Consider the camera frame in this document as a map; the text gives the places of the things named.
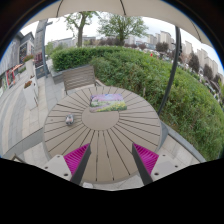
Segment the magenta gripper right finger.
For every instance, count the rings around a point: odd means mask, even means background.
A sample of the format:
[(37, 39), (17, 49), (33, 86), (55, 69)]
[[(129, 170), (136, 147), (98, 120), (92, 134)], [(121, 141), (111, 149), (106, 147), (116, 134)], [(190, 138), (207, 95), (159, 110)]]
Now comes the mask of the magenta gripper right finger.
[(168, 155), (161, 155), (140, 146), (132, 144), (132, 154), (144, 185), (170, 175), (181, 167)]

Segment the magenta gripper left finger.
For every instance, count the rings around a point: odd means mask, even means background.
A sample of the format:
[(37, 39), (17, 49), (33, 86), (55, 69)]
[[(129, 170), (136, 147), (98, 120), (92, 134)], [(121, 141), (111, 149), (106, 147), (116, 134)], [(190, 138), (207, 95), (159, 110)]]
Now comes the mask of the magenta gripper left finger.
[(43, 169), (76, 185), (79, 185), (90, 155), (90, 145), (86, 144), (73, 150), (65, 156), (55, 155), (43, 166)]

